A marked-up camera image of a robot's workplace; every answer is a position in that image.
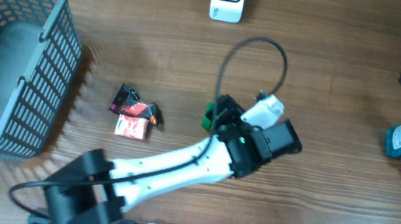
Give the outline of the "red white snack packet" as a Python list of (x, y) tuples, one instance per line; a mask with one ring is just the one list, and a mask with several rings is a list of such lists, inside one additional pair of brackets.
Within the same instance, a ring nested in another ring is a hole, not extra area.
[(130, 117), (121, 114), (115, 125), (114, 134), (143, 140), (146, 136), (148, 120), (141, 117)]

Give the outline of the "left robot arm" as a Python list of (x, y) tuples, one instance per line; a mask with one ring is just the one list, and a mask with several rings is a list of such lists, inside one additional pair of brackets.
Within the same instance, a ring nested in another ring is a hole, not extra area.
[(214, 134), (183, 149), (141, 159), (87, 151), (47, 178), (51, 224), (118, 224), (141, 202), (193, 184), (251, 175), (278, 156), (298, 153), (301, 140), (282, 107), (236, 103), (217, 119)]

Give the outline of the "green lidded jar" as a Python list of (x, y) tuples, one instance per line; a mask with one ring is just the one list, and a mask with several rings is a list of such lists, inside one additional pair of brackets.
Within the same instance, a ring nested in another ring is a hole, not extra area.
[(209, 131), (211, 128), (212, 118), (213, 118), (213, 108), (214, 108), (214, 103), (208, 103), (208, 106), (206, 107), (206, 112), (204, 113), (204, 116), (202, 118), (201, 126), (202, 128), (205, 128), (205, 130), (207, 131)]

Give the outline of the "red black snack packet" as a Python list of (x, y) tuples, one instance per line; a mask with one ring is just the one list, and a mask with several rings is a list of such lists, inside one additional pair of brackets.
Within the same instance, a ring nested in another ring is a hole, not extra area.
[(155, 103), (145, 103), (140, 95), (129, 85), (122, 84), (111, 105), (108, 108), (114, 114), (124, 114), (130, 117), (147, 119), (154, 127), (159, 126), (159, 106)]

